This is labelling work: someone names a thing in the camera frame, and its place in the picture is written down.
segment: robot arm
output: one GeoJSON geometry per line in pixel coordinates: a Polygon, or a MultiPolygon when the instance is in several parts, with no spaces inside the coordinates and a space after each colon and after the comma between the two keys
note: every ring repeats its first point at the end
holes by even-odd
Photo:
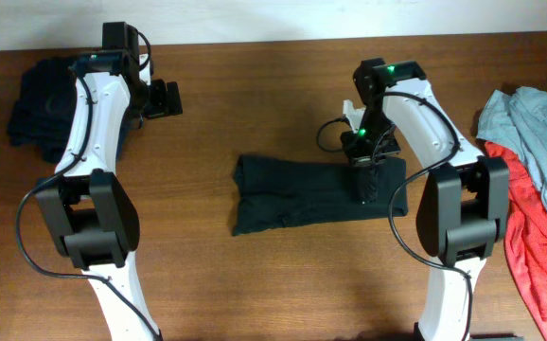
{"type": "MultiPolygon", "coordinates": [[[[375,169],[386,155],[398,153],[393,136],[396,127],[423,168],[450,155],[453,136],[430,108],[414,99],[382,94],[396,92],[425,99],[448,118],[417,63],[364,61],[354,73],[354,82],[366,107],[354,109],[351,101],[344,102],[344,117],[351,131],[343,133],[341,140],[352,165],[375,169]]],[[[501,159],[484,157],[448,122],[460,149],[447,164],[430,171],[416,227],[430,261],[463,270],[470,275],[473,288],[493,244],[504,236],[508,169],[501,159]],[[463,188],[476,192],[476,198],[462,203],[463,188]]],[[[469,319],[465,280],[456,272],[431,269],[425,310],[415,324],[418,337],[462,339],[469,319]]]]}
{"type": "Polygon", "coordinates": [[[122,296],[105,283],[89,279],[112,339],[148,341],[162,340],[162,334],[148,312],[136,272],[139,220],[115,178],[118,140],[120,128],[129,120],[177,115],[183,110],[176,83],[169,83],[167,89],[163,81],[150,79],[152,62],[149,55],[139,55],[138,35],[136,28],[123,22],[106,23],[102,50],[81,54],[75,62],[76,112],[56,172],[77,157],[81,161],[36,198],[59,253],[84,275],[108,279],[122,296]],[[78,155],[87,135],[86,150],[78,155]],[[94,208],[74,209],[88,198],[94,208]]]}

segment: clothing pile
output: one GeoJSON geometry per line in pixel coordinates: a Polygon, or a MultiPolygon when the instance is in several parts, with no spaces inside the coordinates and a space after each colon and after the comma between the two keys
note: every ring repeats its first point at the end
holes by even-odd
{"type": "Polygon", "coordinates": [[[505,255],[528,310],[547,339],[547,93],[496,91],[480,117],[478,138],[509,167],[511,212],[505,255]]]}
{"type": "MultiPolygon", "coordinates": [[[[76,86],[69,67],[76,58],[39,61],[21,78],[19,99],[13,106],[7,134],[11,146],[37,145],[46,162],[63,156],[76,111],[76,86]]],[[[122,122],[118,154],[131,124],[122,122]]]]}

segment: wooden table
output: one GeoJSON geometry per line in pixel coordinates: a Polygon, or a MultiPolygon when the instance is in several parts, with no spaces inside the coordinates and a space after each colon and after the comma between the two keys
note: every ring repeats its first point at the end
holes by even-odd
{"type": "MultiPolygon", "coordinates": [[[[38,60],[77,50],[0,52],[0,340],[107,340],[85,281],[44,278],[13,238],[19,200],[53,172],[34,147],[12,148],[5,130],[20,75],[38,60]]],[[[156,78],[179,82],[185,113],[132,132],[117,176],[139,212],[138,272],[167,340],[334,339],[409,332],[424,307],[428,269],[397,245],[384,219],[278,229],[232,238],[241,153],[345,162],[314,143],[317,128],[358,102],[361,60],[417,60],[457,127],[473,142],[494,89],[547,90],[547,33],[314,42],[155,46],[156,78]]],[[[400,133],[408,172],[419,169],[400,133]]],[[[422,252],[409,187],[400,233],[422,252]]],[[[73,270],[55,252],[37,206],[23,218],[27,248],[49,269],[73,270]]],[[[540,334],[497,244],[475,292],[472,332],[540,334]]]]}

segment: folded black cloth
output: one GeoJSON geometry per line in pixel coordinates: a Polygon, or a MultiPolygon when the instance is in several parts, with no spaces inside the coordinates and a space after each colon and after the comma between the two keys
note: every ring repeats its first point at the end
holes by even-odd
{"type": "MultiPolygon", "coordinates": [[[[19,99],[7,126],[11,146],[35,144],[44,161],[61,160],[76,111],[76,85],[68,71],[75,60],[42,60],[23,74],[19,99]]],[[[120,127],[118,152],[130,127],[130,122],[120,127]]]]}
{"type": "MultiPolygon", "coordinates": [[[[387,217],[389,199],[406,176],[406,163],[389,157],[379,167],[377,200],[362,201],[356,176],[346,165],[296,163],[242,155],[234,180],[238,185],[238,223],[233,235],[270,228],[387,217]]],[[[398,194],[395,216],[408,213],[406,191],[398,194]]]]}

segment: black bracket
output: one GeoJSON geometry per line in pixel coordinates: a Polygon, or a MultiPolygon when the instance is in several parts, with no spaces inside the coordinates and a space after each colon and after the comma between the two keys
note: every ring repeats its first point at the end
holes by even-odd
{"type": "Polygon", "coordinates": [[[416,231],[423,248],[444,265],[492,254],[504,237],[509,209],[509,169],[500,157],[455,168],[431,170],[416,213],[416,231]],[[463,188],[477,193],[462,202],[463,188]]]}
{"type": "Polygon", "coordinates": [[[395,125],[383,113],[383,100],[379,95],[398,81],[413,78],[427,79],[418,63],[386,64],[383,58],[362,61],[354,71],[353,82],[366,109],[360,123],[362,133],[341,135],[345,155],[352,166],[377,165],[385,161],[386,155],[400,152],[394,137],[395,125]]]}
{"type": "Polygon", "coordinates": [[[139,38],[135,27],[125,22],[104,23],[102,50],[81,53],[74,69],[79,77],[95,72],[122,76],[131,93],[125,119],[141,117],[150,100],[150,91],[139,78],[139,38]]]}
{"type": "MultiPolygon", "coordinates": [[[[418,322],[415,323],[413,335],[407,337],[406,340],[411,341],[426,341],[425,337],[421,333],[421,330],[418,328],[418,322]]],[[[488,334],[488,335],[476,335],[469,338],[470,341],[485,340],[485,341],[524,341],[523,337],[516,336],[511,333],[499,333],[499,334],[488,334]]]]}
{"type": "Polygon", "coordinates": [[[90,176],[64,178],[37,193],[36,199],[57,251],[76,268],[104,263],[122,267],[139,244],[137,211],[111,172],[93,170],[90,176]],[[94,208],[73,209],[87,196],[94,208]]]}
{"type": "Polygon", "coordinates": [[[154,119],[167,116],[177,116],[183,113],[179,85],[176,81],[164,83],[162,80],[151,81],[150,105],[143,116],[154,119]]]}

